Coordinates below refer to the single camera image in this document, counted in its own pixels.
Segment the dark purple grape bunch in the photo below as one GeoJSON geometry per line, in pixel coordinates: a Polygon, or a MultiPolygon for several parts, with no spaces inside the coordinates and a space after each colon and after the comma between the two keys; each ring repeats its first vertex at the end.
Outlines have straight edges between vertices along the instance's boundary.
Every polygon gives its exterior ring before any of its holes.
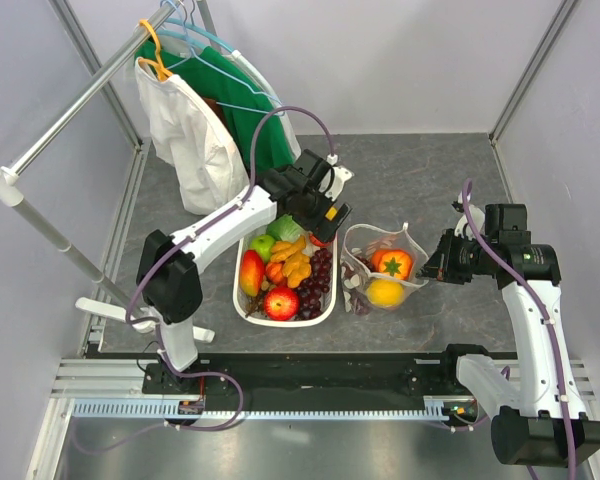
{"type": "Polygon", "coordinates": [[[358,316],[366,316],[372,305],[366,296],[366,287],[370,282],[369,263],[362,259],[342,257],[340,277],[344,295],[345,311],[358,316]]]}

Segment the yellow lemon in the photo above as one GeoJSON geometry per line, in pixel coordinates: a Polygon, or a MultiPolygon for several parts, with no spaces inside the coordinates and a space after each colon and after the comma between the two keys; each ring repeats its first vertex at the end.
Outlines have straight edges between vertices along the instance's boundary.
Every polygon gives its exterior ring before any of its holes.
{"type": "Polygon", "coordinates": [[[405,290],[397,282],[375,279],[368,285],[365,294],[373,306],[391,309],[398,307],[404,301],[405,290]]]}

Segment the red apple back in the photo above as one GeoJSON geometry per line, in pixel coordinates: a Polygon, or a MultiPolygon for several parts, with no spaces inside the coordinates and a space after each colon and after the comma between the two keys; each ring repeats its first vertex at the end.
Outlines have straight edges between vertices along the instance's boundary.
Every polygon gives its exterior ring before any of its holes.
{"type": "Polygon", "coordinates": [[[319,240],[314,234],[310,234],[309,235],[309,240],[310,240],[310,242],[314,246],[316,246],[318,248],[327,248],[327,247],[331,246],[334,243],[334,241],[336,240],[336,238],[333,237],[333,238],[331,238],[331,239],[329,239],[327,241],[322,241],[322,240],[319,240]]]}

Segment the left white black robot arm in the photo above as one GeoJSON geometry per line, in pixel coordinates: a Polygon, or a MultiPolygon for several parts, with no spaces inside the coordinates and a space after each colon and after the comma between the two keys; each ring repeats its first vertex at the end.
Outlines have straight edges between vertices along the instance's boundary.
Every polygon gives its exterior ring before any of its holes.
{"type": "Polygon", "coordinates": [[[260,227],[289,214],[319,241],[334,239],[351,208],[336,204],[353,172],[337,157],[322,159],[305,150],[291,165],[258,175],[238,196],[199,222],[145,240],[128,310],[143,299],[157,311],[160,355],[168,365],[165,382],[188,393],[199,382],[193,315],[202,303],[200,275],[225,250],[260,227]]]}

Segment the clear polka dot zip bag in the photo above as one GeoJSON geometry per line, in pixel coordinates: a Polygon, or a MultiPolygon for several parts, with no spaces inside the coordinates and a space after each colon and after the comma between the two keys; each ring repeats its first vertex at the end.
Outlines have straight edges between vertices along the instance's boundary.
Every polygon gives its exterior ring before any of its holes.
{"type": "Polygon", "coordinates": [[[340,256],[345,310],[366,315],[373,309],[397,309],[428,283],[416,276],[427,260],[407,222],[395,232],[370,224],[351,226],[340,256]]]}

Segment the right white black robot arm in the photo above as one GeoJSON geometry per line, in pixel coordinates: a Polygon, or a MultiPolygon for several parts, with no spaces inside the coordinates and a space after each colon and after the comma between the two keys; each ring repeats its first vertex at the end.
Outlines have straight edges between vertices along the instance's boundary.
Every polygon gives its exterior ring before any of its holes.
{"type": "Polygon", "coordinates": [[[457,344],[445,351],[450,361],[438,368],[439,384],[474,396],[501,463],[573,471],[600,450],[600,421],[588,417],[569,363],[556,252],[532,243],[523,204],[454,207],[461,220],[442,233],[416,275],[457,285],[476,276],[496,281],[513,325],[520,380],[507,380],[485,348],[457,344]]]}

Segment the red tomato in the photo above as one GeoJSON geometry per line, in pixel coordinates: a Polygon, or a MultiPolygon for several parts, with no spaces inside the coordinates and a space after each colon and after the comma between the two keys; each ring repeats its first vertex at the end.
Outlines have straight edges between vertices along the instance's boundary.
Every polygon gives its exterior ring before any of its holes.
{"type": "Polygon", "coordinates": [[[401,249],[377,250],[371,257],[371,263],[376,273],[398,280],[408,280],[414,264],[411,255],[401,249]]]}

